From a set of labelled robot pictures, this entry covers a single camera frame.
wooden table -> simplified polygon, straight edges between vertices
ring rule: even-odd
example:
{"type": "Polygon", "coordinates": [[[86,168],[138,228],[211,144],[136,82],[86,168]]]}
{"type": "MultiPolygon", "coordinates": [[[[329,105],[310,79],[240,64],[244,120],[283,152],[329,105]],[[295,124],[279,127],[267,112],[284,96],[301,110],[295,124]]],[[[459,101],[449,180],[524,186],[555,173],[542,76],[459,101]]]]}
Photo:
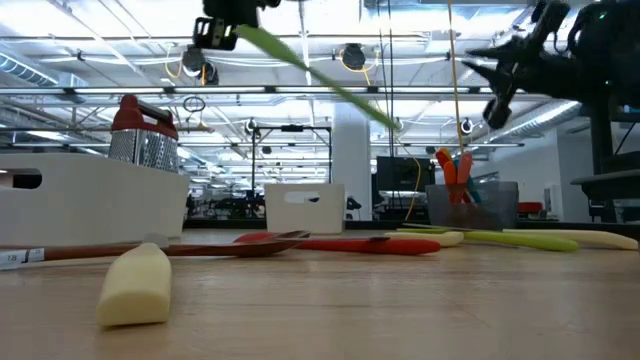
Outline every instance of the wooden table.
{"type": "MultiPolygon", "coordinates": [[[[192,231],[185,242],[234,236],[192,231]]],[[[633,251],[464,245],[423,257],[290,250],[262,259],[176,259],[170,321],[104,331],[94,310],[108,263],[0,273],[1,358],[640,356],[633,251]]]]}

white storage box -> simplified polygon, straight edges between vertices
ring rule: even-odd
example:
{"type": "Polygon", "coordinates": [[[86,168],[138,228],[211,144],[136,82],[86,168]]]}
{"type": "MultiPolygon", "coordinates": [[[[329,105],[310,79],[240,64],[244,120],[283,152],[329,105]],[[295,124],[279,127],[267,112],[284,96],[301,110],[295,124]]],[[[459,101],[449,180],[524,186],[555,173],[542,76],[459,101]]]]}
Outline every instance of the white storage box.
{"type": "Polygon", "coordinates": [[[0,169],[37,169],[36,189],[0,191],[0,243],[95,245],[180,236],[185,176],[83,154],[0,155],[0,169]]]}
{"type": "Polygon", "coordinates": [[[317,234],[344,231],[342,184],[266,184],[267,229],[307,230],[317,234]]]}

white pillar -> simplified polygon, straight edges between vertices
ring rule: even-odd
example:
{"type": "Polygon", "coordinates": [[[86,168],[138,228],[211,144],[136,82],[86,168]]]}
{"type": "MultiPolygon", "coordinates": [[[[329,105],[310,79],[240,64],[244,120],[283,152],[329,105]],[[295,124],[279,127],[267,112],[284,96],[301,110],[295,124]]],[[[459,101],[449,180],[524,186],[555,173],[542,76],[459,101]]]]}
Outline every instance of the white pillar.
{"type": "Polygon", "coordinates": [[[369,118],[349,103],[337,103],[333,117],[333,182],[362,205],[354,220],[371,220],[369,118]]]}

cheese grater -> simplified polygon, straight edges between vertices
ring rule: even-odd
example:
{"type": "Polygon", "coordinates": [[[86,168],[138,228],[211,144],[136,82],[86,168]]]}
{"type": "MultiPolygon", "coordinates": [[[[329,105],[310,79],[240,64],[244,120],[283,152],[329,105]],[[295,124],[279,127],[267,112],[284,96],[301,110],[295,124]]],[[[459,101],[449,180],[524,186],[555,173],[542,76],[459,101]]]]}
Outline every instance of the cheese grater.
{"type": "Polygon", "coordinates": [[[125,95],[111,130],[109,158],[178,172],[178,132],[170,111],[125,95]]]}

computer monitor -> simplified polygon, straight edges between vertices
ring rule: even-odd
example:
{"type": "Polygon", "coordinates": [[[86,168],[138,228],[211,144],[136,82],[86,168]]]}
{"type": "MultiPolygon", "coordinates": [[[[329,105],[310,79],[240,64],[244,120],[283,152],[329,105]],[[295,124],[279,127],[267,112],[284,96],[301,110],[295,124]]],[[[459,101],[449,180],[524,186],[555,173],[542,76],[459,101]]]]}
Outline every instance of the computer monitor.
{"type": "MultiPolygon", "coordinates": [[[[414,191],[418,179],[418,165],[410,157],[378,156],[376,176],[378,191],[414,191]]],[[[422,167],[418,191],[425,192],[425,186],[435,183],[435,167],[431,159],[417,158],[422,167]]]]}

